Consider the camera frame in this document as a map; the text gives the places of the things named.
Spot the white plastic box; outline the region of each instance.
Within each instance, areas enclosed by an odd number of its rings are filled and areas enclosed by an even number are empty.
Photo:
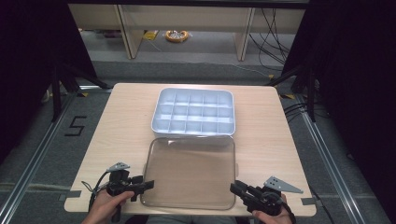
[[[156,137],[232,135],[233,95],[229,91],[167,88],[151,122]]]

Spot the brown translucent lid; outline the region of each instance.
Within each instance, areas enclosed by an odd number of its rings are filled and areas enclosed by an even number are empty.
[[[235,196],[234,143],[230,136],[157,138],[150,146],[141,195],[146,206],[226,210]]]

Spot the wooden table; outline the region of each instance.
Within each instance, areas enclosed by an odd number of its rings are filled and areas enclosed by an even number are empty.
[[[155,105],[164,88],[226,90],[233,93],[236,131],[235,160],[237,177],[251,186],[260,186],[270,176],[284,180],[303,194],[285,193],[296,216],[311,217],[314,205],[303,205],[302,198],[311,198],[303,167],[294,145],[276,89],[258,86],[183,85],[183,84],[117,84],[108,99],[85,158],[78,170],[71,190],[81,190],[79,198],[68,198],[64,208],[68,212],[87,212],[91,193],[81,184],[94,187],[106,168],[123,161],[133,175],[142,175],[155,139],[150,128]],[[230,210],[178,209],[146,207],[139,199],[122,207],[128,214],[179,214],[249,216],[242,200],[236,198]]]

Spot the gray carpet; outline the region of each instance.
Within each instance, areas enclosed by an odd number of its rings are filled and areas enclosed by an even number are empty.
[[[107,84],[118,82],[153,82],[153,83],[197,83],[229,85],[263,85],[269,81],[267,75],[278,72],[263,69],[260,66],[216,65],[210,63],[103,63],[94,62],[94,67],[101,80]],[[79,79],[81,85],[91,83]],[[277,86],[279,94],[290,93],[292,78]],[[42,161],[30,188],[24,195],[11,223],[79,223],[85,214],[67,213],[64,201],[60,200],[71,187],[82,162],[85,151],[91,141],[98,120],[105,108],[109,93],[89,93],[86,97],[76,97],[68,108],[63,123],[56,133],[49,151]],[[296,100],[282,99],[285,107],[296,104]],[[31,129],[15,147],[0,166],[1,202],[7,197],[9,184],[18,181],[26,163],[50,126],[52,105],[48,102],[32,121]],[[389,223],[374,194],[364,181],[359,168],[346,157],[347,149],[339,138],[332,121],[326,117],[320,105],[316,106],[317,125],[322,131],[326,143],[342,171],[348,186],[368,223]],[[75,116],[84,116],[75,124],[83,125],[80,136],[65,136],[78,130],[69,127]],[[318,154],[317,147],[303,117],[298,113],[288,117],[290,130],[308,184],[321,197],[335,223],[350,223],[347,212],[329,178],[327,170]],[[121,223],[128,216],[123,216]],[[298,217],[298,223],[331,223],[322,207],[318,207],[313,217]]]

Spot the floor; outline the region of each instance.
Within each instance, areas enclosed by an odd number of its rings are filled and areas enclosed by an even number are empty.
[[[259,45],[262,43],[259,34],[252,34],[252,38],[249,39],[247,55],[243,62],[237,60],[233,36],[228,33],[190,32],[187,41],[175,44],[167,42],[163,32],[159,32],[155,40],[142,42],[137,57],[133,60],[127,59],[122,40],[118,37],[108,38],[97,31],[83,31],[81,35],[94,63],[222,64],[231,66],[234,70],[258,74],[269,80],[272,74],[279,76],[279,71],[276,70],[281,69],[285,60],[278,49],[268,45],[265,48],[278,60],[259,53],[258,47],[253,42],[254,39]],[[278,41],[287,51],[294,36],[279,35],[278,37]],[[277,46],[272,37],[268,41],[273,46]],[[304,101],[303,95],[295,95],[293,99],[288,98],[291,81],[282,83],[278,87],[279,93],[283,95],[281,103],[285,108],[308,183],[313,187],[313,192],[318,194],[314,198],[322,204],[318,205],[318,212],[314,217],[298,217],[298,223],[332,223],[331,219],[334,219],[335,223],[390,223],[359,168],[347,157],[347,149],[337,135],[331,119],[327,117],[325,109],[316,107],[316,123],[310,122],[304,111],[286,109]],[[79,223],[85,217],[86,214],[83,213],[66,213],[63,210],[62,197],[70,189],[70,183],[74,180],[73,176],[78,170],[85,153],[84,149],[90,142],[90,136],[94,132],[95,124],[100,118],[108,96],[108,92],[91,94],[91,98],[87,97],[87,99],[70,94],[64,96],[65,103],[70,98],[74,98],[69,104],[72,108],[69,111],[73,113],[67,112],[68,114],[64,115],[64,119],[69,119],[64,123],[70,122],[75,115],[82,113],[82,108],[85,108],[84,113],[89,113],[93,115],[90,118],[94,118],[87,119],[92,126],[87,125],[84,132],[89,134],[75,142],[58,141],[57,136],[48,137],[46,134],[48,130],[57,130],[58,127],[54,127],[49,120],[51,101],[43,104],[23,142],[11,151],[0,166],[0,202],[6,203],[7,200],[14,199],[12,202],[16,204],[14,209],[9,211],[7,220],[4,219],[5,222],[2,223],[49,223],[49,220],[56,220],[57,223]],[[60,127],[60,131],[56,131],[56,134],[64,135],[62,132],[68,132],[65,131],[67,128]],[[49,140],[49,149],[43,146],[46,138]],[[31,164],[32,158],[40,158],[37,155],[37,148],[44,150],[41,151],[42,158],[34,165]],[[52,148],[65,148],[65,150],[59,152],[51,150]],[[12,194],[15,191],[14,185],[25,185],[27,190],[20,192],[23,197],[10,198],[10,192]]]

